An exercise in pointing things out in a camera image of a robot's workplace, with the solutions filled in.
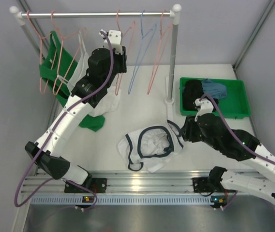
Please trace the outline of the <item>white printed navy-trim tank top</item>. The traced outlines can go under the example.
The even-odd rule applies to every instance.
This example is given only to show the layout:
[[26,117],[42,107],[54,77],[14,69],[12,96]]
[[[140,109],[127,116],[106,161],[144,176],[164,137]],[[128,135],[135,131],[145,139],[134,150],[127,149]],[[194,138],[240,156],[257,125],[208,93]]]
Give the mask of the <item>white printed navy-trim tank top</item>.
[[184,140],[181,128],[171,120],[127,133],[117,150],[127,169],[154,173],[181,154]]

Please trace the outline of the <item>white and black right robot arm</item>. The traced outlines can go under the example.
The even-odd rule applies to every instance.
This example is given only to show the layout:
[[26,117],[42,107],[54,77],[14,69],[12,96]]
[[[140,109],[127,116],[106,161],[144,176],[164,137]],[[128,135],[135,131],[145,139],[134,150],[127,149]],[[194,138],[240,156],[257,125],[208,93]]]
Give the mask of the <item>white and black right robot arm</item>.
[[240,191],[275,205],[275,156],[252,134],[244,130],[232,130],[220,117],[208,113],[186,117],[181,135],[185,141],[203,142],[225,157],[247,165],[264,176],[263,179],[257,179],[215,166],[208,176],[211,190]]

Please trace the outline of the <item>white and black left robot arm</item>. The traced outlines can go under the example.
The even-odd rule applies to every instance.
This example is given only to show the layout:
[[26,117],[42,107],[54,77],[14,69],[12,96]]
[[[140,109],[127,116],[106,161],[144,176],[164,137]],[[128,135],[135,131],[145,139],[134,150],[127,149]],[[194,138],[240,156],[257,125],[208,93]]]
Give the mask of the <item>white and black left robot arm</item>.
[[112,82],[126,71],[124,46],[120,52],[115,48],[95,49],[88,59],[86,75],[76,83],[55,121],[39,139],[26,144],[28,155],[53,179],[73,181],[82,192],[91,189],[92,175],[63,158],[62,150],[86,116],[101,116],[118,108],[120,96],[115,95]]

